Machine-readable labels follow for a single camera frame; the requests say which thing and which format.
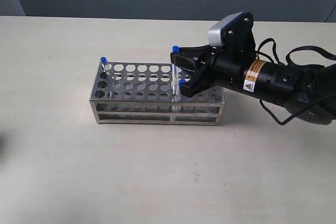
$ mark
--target blue cap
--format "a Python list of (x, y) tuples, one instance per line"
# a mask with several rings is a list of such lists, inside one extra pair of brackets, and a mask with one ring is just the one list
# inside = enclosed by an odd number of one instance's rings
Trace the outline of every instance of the blue cap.
[(100, 61), (102, 64), (106, 65), (107, 64), (107, 59), (105, 57), (101, 57)]
[(173, 52), (179, 52), (180, 51), (180, 47), (179, 46), (173, 46), (172, 51)]
[(181, 86), (181, 84), (185, 83), (186, 81), (185, 80), (179, 80), (179, 87)]

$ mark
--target metal frame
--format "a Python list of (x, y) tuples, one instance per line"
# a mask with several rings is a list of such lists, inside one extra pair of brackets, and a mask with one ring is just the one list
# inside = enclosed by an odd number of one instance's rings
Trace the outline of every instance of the metal frame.
[[(176, 102), (171, 88), (171, 64), (108, 64), (106, 71), (99, 64), (90, 96), (98, 124), (219, 124), (225, 106), (223, 88), (211, 88), (191, 99), (181, 96)], [(186, 73), (179, 75), (188, 80)]]

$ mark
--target robotic arm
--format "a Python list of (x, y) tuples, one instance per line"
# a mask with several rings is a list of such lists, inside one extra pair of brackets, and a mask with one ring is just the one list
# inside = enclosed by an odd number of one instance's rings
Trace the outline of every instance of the robotic arm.
[[(209, 45), (172, 52), (172, 64), (191, 77), (181, 84), (181, 94), (190, 98), (213, 86), (225, 87), (259, 99), (261, 106), (280, 125), (295, 117), (323, 125), (336, 119), (336, 64), (300, 66), (291, 60), (290, 54), (312, 50), (330, 60), (336, 60), (336, 55), (320, 47), (304, 46), (288, 53), (285, 65), (279, 61), (273, 39), (266, 39), (255, 49), (252, 27), (251, 13), (232, 14), (209, 30)], [(268, 42), (273, 42), (276, 63), (260, 52)], [(259, 55), (271, 62), (260, 60)], [(284, 107), (291, 116), (280, 122), (263, 101)]]

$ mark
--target yellow warning sticker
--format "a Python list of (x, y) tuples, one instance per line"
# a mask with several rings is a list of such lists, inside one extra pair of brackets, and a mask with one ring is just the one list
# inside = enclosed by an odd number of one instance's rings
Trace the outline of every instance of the yellow warning sticker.
[(245, 81), (244, 81), (244, 86), (243, 89), (247, 90), (249, 92), (254, 92), (254, 86), (256, 84), (258, 75), (260, 73), (260, 70), (262, 67), (265, 65), (266, 61), (263, 60), (255, 60), (251, 66), (249, 67)]

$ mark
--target white table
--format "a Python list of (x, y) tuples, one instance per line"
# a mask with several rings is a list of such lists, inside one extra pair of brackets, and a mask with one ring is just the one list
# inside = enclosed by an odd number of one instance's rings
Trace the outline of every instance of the white table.
[[(219, 127), (96, 124), (101, 56), (169, 62), (172, 45), (207, 43), (213, 23), (0, 17), (0, 223), (334, 223), (334, 123), (278, 126), (227, 92)], [(255, 23), (254, 34), (274, 37), (282, 60), (301, 45), (336, 52), (336, 24)]]

